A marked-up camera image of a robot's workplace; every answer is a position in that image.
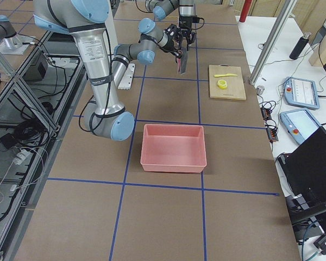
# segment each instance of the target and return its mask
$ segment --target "yellow tape roll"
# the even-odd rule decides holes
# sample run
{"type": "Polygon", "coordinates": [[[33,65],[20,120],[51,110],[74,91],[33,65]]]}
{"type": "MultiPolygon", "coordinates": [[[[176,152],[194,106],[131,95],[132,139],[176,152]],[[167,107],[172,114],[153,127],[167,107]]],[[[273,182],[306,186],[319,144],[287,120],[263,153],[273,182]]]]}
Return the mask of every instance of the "yellow tape roll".
{"type": "Polygon", "coordinates": [[[227,88],[227,82],[225,80],[218,80],[217,81],[217,86],[220,89],[226,89],[227,88]]]}

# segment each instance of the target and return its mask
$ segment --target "black bottle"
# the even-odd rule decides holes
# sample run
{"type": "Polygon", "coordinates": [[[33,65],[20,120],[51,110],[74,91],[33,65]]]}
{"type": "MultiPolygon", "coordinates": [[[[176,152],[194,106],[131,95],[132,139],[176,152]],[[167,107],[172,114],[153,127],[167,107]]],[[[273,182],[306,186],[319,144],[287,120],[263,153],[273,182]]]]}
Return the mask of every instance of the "black bottle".
{"type": "Polygon", "coordinates": [[[304,33],[304,35],[301,38],[299,38],[296,46],[294,47],[294,49],[292,50],[292,52],[291,52],[291,54],[289,56],[290,59],[296,60],[299,57],[300,53],[302,52],[302,50],[304,49],[304,47],[308,43],[310,35],[311,35],[310,32],[304,33]]]}

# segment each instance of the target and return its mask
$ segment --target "small metal cylinder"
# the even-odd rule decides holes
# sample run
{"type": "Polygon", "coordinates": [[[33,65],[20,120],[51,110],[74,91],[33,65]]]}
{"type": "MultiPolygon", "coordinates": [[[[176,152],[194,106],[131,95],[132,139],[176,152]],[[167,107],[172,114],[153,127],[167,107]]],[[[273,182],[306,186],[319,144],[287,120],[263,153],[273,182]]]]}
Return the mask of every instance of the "small metal cylinder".
{"type": "Polygon", "coordinates": [[[265,87],[263,85],[259,85],[256,87],[257,95],[262,95],[265,92],[265,87]]]}

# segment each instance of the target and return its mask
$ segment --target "power adapter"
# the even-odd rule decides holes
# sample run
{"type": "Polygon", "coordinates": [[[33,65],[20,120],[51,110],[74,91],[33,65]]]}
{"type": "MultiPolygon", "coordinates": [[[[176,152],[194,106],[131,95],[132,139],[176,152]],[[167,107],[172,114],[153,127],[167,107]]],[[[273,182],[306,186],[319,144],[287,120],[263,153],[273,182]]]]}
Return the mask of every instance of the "power adapter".
{"type": "Polygon", "coordinates": [[[2,145],[4,145],[4,147],[7,150],[11,149],[13,146],[15,146],[18,143],[17,140],[12,136],[11,133],[7,133],[7,134],[3,135],[0,138],[0,142],[2,143],[2,145]]]}

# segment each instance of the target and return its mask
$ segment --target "power strip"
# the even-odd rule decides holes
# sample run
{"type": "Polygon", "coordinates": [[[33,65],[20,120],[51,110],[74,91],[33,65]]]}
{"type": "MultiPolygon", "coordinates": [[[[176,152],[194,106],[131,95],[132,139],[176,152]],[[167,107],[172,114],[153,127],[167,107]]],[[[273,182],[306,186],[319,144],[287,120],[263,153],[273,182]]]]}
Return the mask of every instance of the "power strip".
{"type": "Polygon", "coordinates": [[[17,153],[16,157],[13,159],[13,163],[16,165],[21,165],[23,161],[31,154],[30,151],[22,149],[17,153]]]}

